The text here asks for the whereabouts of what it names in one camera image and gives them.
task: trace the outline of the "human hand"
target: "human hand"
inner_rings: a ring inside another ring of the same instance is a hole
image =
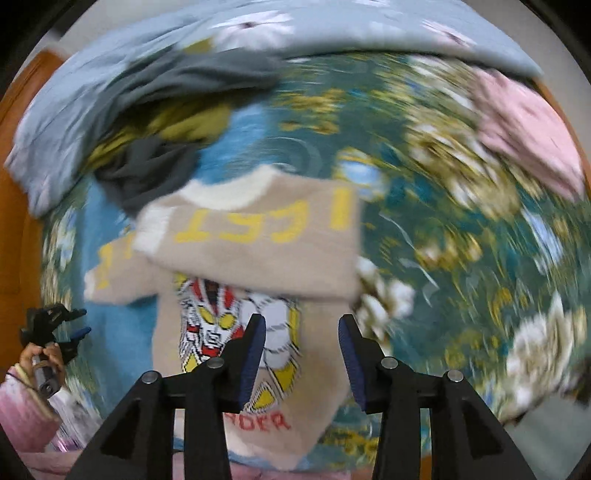
[[[63,386],[66,383],[66,369],[64,368],[61,350],[57,343],[49,345],[45,348],[35,345],[34,343],[29,343],[21,352],[21,357],[18,363],[28,375],[31,382],[34,383],[35,377],[33,375],[33,357],[35,355],[41,355],[42,353],[47,356],[49,363],[56,372],[60,385]]]

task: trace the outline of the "blanket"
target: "blanket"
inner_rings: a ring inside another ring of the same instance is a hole
[[[365,335],[416,371],[461,370],[510,421],[556,391],[588,400],[591,203],[563,201],[482,148],[473,75],[462,61],[412,54],[291,61],[270,97],[232,114],[194,176],[219,183],[267,163],[356,184],[365,206],[352,307]],[[83,274],[133,228],[91,176],[45,222],[44,301],[88,309],[61,334],[93,328],[70,382],[103,416],[152,367],[157,305],[84,304]],[[371,465],[380,421],[347,398],[297,470]],[[427,417],[421,435],[426,454]]]
[[[477,60],[537,76],[537,65],[501,30],[459,0],[226,0],[198,2],[114,31],[69,58],[31,102],[6,167],[35,217],[79,178],[87,117],[112,83],[138,62],[212,37],[285,58],[351,50],[418,51]]]

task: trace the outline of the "dark gray garment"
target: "dark gray garment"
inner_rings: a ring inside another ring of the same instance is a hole
[[[279,81],[282,65],[276,57],[244,48],[202,54],[160,51],[138,60],[111,82],[88,113],[85,156],[132,105],[200,93],[268,89]]]
[[[148,202],[187,183],[199,149],[199,144],[166,143],[156,135],[140,138],[95,170],[95,176],[107,198],[135,217]]]

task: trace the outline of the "pink garment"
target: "pink garment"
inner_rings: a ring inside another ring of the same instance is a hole
[[[575,201],[584,195],[581,158],[560,116],[537,92],[496,70],[477,69],[478,138],[550,190]]]
[[[10,373],[19,374],[15,368]],[[22,383],[7,375],[0,385],[0,424],[35,480],[64,480],[80,452],[43,452],[60,422],[48,417]],[[350,472],[263,471],[231,463],[233,480],[350,480]],[[183,454],[173,456],[173,479],[184,480]]]

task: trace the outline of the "person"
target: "person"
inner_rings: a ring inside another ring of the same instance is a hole
[[[35,389],[33,356],[44,353],[65,388],[66,370],[58,344],[46,348],[29,343],[0,384],[0,424],[35,480],[64,480],[80,455],[46,452],[61,418]],[[264,471],[231,463],[233,480],[351,480],[347,472],[297,473]],[[184,479],[183,454],[173,456],[173,479]]]

